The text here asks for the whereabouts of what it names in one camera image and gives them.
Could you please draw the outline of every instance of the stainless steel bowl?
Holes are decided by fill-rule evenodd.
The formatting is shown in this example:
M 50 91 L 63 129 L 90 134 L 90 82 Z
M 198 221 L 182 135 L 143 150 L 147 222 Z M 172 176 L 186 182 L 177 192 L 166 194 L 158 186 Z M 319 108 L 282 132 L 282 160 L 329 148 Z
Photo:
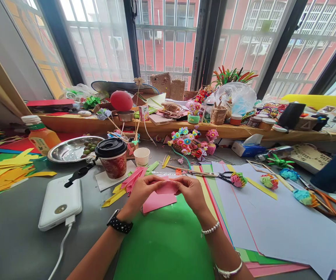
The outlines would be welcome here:
M 129 111 L 118 111 L 118 119 L 122 122 L 128 122 L 128 121 L 134 121 L 136 118 L 134 117 L 135 111 L 129 110 Z
M 74 139 L 64 141 L 55 147 L 52 147 L 47 158 L 55 163 L 72 163 L 83 161 L 85 158 L 81 158 L 84 151 L 84 143 L 95 143 L 104 140 L 98 136 L 82 136 Z

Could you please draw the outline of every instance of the silver bracelet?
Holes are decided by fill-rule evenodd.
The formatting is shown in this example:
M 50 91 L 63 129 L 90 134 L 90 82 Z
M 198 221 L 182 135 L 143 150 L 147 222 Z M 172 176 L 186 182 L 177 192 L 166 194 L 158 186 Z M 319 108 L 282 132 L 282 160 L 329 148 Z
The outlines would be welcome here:
M 217 224 L 214 227 L 212 227 L 211 229 L 206 230 L 206 231 L 202 230 L 202 234 L 201 234 L 200 237 L 203 238 L 203 235 L 207 235 L 209 233 L 212 233 L 213 231 L 215 231 L 218 228 L 219 228 L 219 222 L 217 221 Z
M 240 253 L 238 251 L 236 251 L 236 252 L 238 253 L 239 258 L 240 258 L 240 265 L 236 270 L 225 271 L 225 270 L 219 269 L 218 266 L 216 265 L 218 273 L 221 274 L 223 276 L 223 278 L 225 278 L 225 279 L 228 279 L 228 278 L 230 278 L 230 276 L 233 276 L 233 275 L 237 274 L 240 271 L 240 269 L 242 268 L 242 265 L 243 265 L 242 258 L 240 257 Z

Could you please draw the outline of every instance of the window sill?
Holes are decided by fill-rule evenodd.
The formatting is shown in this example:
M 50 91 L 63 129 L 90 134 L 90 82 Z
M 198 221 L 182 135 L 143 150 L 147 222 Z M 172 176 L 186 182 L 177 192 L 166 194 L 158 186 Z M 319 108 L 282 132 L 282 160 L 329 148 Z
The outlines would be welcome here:
M 115 129 L 114 125 L 108 121 L 101 121 L 99 119 L 86 119 L 79 115 L 63 115 L 63 116 L 48 116 L 46 114 L 36 114 L 40 116 L 44 124 L 56 132 L 65 133 L 90 133 L 93 135 L 105 135 L 108 131 Z M 118 118 L 114 119 L 115 124 L 121 128 L 122 122 Z M 135 127 L 138 125 L 139 120 L 136 122 L 126 122 L 125 127 Z M 194 124 L 188 122 L 174 122 L 164 125 L 154 125 L 151 121 L 146 122 L 148 133 L 151 137 L 159 135 L 164 138 L 165 135 L 171 135 L 172 131 L 177 131 L 180 127 L 187 126 L 189 129 L 194 129 Z M 292 142 L 310 142 L 310 141 L 336 141 L 336 133 L 316 132 L 316 131 L 298 131 L 291 130 L 288 134 L 277 132 L 275 130 L 264 131 L 258 128 L 249 126 L 233 126 L 230 124 L 221 125 L 200 125 L 199 130 L 202 135 L 209 129 L 216 129 L 220 138 L 231 138 L 244 140 L 253 134 L 262 134 L 264 141 L 292 141 Z M 144 124 L 141 123 L 138 129 L 141 138 L 147 138 Z

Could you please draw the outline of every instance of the white power bank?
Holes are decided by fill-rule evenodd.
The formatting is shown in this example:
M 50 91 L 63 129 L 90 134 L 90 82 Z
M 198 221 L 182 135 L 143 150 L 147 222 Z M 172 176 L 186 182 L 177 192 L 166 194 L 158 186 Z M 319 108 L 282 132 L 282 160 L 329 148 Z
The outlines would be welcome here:
M 47 231 L 82 211 L 81 181 L 75 180 L 68 188 L 64 186 L 71 177 L 72 174 L 48 183 L 38 223 L 39 230 Z

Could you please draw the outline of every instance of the black cup lid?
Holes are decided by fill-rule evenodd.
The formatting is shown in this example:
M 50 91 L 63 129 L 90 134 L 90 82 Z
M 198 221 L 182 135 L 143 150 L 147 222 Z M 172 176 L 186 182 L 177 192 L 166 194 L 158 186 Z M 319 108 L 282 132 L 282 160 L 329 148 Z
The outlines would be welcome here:
M 125 142 L 119 138 L 100 141 L 95 148 L 95 154 L 100 158 L 113 158 L 123 154 L 127 149 Z

